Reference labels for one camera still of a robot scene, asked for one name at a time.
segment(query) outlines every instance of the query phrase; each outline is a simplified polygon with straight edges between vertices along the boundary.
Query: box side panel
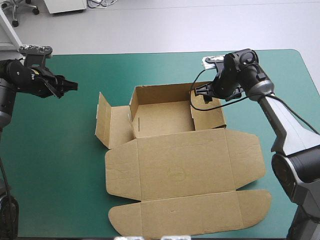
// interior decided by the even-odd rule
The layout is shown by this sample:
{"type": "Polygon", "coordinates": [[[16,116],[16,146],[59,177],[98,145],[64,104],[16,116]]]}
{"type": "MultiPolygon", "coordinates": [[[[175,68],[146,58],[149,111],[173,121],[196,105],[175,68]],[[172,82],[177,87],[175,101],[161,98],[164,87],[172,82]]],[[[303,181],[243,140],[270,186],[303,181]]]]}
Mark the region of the box side panel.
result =
{"type": "MultiPolygon", "coordinates": [[[[211,109],[221,105],[218,98],[213,98],[209,103],[205,103],[203,96],[195,96],[195,92],[191,92],[192,104],[198,109],[211,109]]],[[[221,128],[226,126],[224,114],[222,108],[218,108],[210,111],[200,111],[193,107],[191,108],[191,114],[194,121],[195,130],[205,130],[221,128]]]]}
{"type": "Polygon", "coordinates": [[[129,106],[113,106],[110,121],[109,149],[135,139],[129,106]]]}
{"type": "Polygon", "coordinates": [[[229,191],[114,207],[109,218],[123,236],[139,233],[141,220],[141,235],[160,239],[166,235],[200,235],[250,227],[266,216],[270,202],[270,193],[265,190],[229,191]]]}
{"type": "Polygon", "coordinates": [[[136,116],[136,112],[138,110],[138,106],[139,106],[139,99],[138,99],[138,95],[137,95],[137,88],[134,89],[133,94],[132,94],[132,98],[130,100],[130,111],[131,111],[131,116],[132,119],[135,119],[136,116]]]}
{"type": "Polygon", "coordinates": [[[235,189],[224,129],[138,138],[142,200],[235,189]]]}
{"type": "Polygon", "coordinates": [[[136,139],[106,153],[105,172],[106,190],[109,194],[141,200],[136,139]]]}
{"type": "MultiPolygon", "coordinates": [[[[195,87],[205,82],[196,82],[195,87]]],[[[137,86],[139,105],[189,101],[191,83],[137,86]]]]}
{"type": "Polygon", "coordinates": [[[243,187],[266,173],[266,166],[256,135],[226,129],[235,188],[243,187]]]}
{"type": "Polygon", "coordinates": [[[112,107],[103,94],[99,93],[99,103],[96,112],[96,137],[108,148],[110,143],[110,122],[112,107]]]}
{"type": "Polygon", "coordinates": [[[139,105],[133,126],[137,138],[195,130],[189,101],[139,105]]]}

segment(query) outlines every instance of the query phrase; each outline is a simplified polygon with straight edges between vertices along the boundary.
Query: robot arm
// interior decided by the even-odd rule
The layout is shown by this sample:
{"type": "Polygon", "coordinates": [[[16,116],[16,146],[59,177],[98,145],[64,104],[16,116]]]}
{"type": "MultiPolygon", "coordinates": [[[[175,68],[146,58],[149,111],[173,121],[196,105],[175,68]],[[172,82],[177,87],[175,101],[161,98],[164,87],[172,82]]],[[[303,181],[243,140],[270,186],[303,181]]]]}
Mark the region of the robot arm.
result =
{"type": "Polygon", "coordinates": [[[11,121],[16,93],[61,98],[78,89],[76,82],[54,75],[46,67],[46,59],[52,53],[50,46],[22,45],[19,52],[25,56],[23,65],[18,59],[0,61],[0,129],[11,121]]]}
{"type": "Polygon", "coordinates": [[[204,57],[206,69],[217,69],[213,82],[195,88],[206,102],[231,100],[242,92],[261,106],[276,140],[272,169],[284,191],[298,205],[287,239],[320,239],[320,135],[305,129],[274,94],[274,84],[259,65],[258,55],[244,49],[204,57]]]}

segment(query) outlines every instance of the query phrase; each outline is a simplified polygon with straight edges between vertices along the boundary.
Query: black cable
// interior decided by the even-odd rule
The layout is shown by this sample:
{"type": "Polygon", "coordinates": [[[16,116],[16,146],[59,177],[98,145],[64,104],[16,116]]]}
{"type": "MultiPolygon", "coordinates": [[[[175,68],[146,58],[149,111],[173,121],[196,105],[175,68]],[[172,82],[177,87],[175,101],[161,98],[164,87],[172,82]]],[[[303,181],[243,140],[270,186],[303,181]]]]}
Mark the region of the black cable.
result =
{"type": "Polygon", "coordinates": [[[272,98],[272,99],[275,99],[275,100],[279,101],[279,102],[282,103],[293,115],[295,115],[299,120],[301,120],[305,125],[307,125],[315,134],[320,135],[319,132],[318,132],[314,127],[312,127],[310,123],[308,123],[308,122],[307,122],[306,120],[304,120],[299,114],[297,114],[291,107],[288,106],[288,104],[286,104],[281,98],[279,98],[279,97],[277,97],[277,96],[274,96],[274,95],[271,95],[271,93],[268,93],[268,94],[255,93],[255,94],[252,94],[252,95],[250,95],[250,96],[245,96],[245,97],[243,97],[243,98],[241,98],[241,99],[238,99],[238,100],[235,100],[235,101],[232,101],[232,102],[229,102],[229,103],[220,105],[220,106],[216,106],[216,107],[212,107],[212,108],[207,108],[207,109],[195,107],[195,106],[193,105],[193,103],[192,103],[191,92],[194,90],[194,85],[195,85],[196,81],[198,80],[198,78],[200,77],[200,75],[201,75],[204,71],[206,71],[206,69],[202,70],[202,71],[196,76],[195,80],[194,80],[193,83],[191,84],[190,91],[189,91],[189,93],[190,93],[190,100],[189,100],[189,101],[190,101],[190,105],[191,105],[191,107],[193,107],[195,110],[205,112],[205,111],[211,111],[211,110],[215,110],[215,109],[220,109],[220,108],[229,106],[229,105],[231,105],[231,104],[236,104],[236,103],[238,103],[238,102],[241,102],[241,101],[243,101],[243,100],[245,100],[245,99],[247,99],[247,98],[249,98],[249,97],[259,96],[259,95],[260,95],[261,97],[259,98],[258,102],[259,102],[260,99],[263,98],[263,97],[268,97],[268,98],[272,98]]]}
{"type": "Polygon", "coordinates": [[[9,188],[5,168],[2,163],[1,157],[0,157],[0,168],[1,168],[2,176],[3,176],[4,185],[5,185],[6,195],[8,197],[8,201],[9,201],[9,213],[10,213],[10,223],[11,223],[11,233],[12,233],[11,239],[13,240],[15,238],[15,227],[14,227],[15,224],[14,224],[14,217],[13,217],[13,212],[12,212],[11,194],[10,194],[10,188],[9,188]]]}
{"type": "Polygon", "coordinates": [[[288,104],[285,103],[281,98],[274,96],[274,95],[266,95],[268,98],[272,98],[275,100],[278,100],[280,103],[282,103],[293,115],[295,115],[299,120],[301,120],[305,125],[307,125],[314,133],[319,135],[319,132],[311,126],[310,123],[308,123],[306,120],[304,120],[301,116],[298,115],[291,107],[288,106],[288,104]]]}

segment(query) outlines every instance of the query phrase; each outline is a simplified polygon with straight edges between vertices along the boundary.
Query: chair leg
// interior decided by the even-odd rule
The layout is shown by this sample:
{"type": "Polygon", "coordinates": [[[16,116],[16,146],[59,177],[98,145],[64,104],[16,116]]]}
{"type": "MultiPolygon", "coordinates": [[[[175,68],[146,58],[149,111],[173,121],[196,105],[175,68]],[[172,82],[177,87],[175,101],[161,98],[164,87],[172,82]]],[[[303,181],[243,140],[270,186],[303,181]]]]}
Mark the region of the chair leg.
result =
{"type": "Polygon", "coordinates": [[[30,5],[30,4],[26,4],[26,3],[19,4],[18,7],[27,7],[27,8],[32,8],[32,9],[38,8],[36,5],[30,5]]]}
{"type": "Polygon", "coordinates": [[[17,11],[17,6],[16,6],[16,5],[13,5],[13,8],[12,8],[13,21],[18,21],[18,20],[17,20],[17,17],[16,17],[16,11],[17,11]]]}
{"type": "Polygon", "coordinates": [[[6,6],[6,7],[2,8],[2,11],[5,11],[5,10],[8,10],[8,9],[11,9],[12,7],[13,7],[12,5],[6,6]]]}

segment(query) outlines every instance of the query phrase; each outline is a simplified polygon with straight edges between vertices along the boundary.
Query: table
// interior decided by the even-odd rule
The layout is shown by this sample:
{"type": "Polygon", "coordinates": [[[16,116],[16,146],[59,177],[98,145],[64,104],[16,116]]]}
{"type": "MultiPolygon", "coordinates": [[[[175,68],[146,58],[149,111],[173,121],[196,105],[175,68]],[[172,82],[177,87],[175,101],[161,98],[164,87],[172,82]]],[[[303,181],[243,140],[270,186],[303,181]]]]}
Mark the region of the table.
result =
{"type": "MultiPolygon", "coordinates": [[[[18,93],[12,122],[3,130],[1,157],[20,205],[20,237],[113,237],[113,206],[134,203],[107,194],[104,156],[94,136],[99,91],[113,106],[127,105],[134,86],[191,82],[204,56],[226,52],[57,55],[55,73],[79,83],[62,99],[18,93]]],[[[320,96],[299,54],[292,49],[257,51],[260,64],[285,100],[320,129],[320,96]]],[[[205,72],[199,81],[216,74],[205,72]]],[[[275,134],[259,105],[245,100],[224,108],[227,128],[256,134],[266,164],[264,178],[244,189],[267,189],[272,204],[265,220],[243,230],[206,234],[220,238],[283,238],[296,206],[271,169],[275,134]]]]}

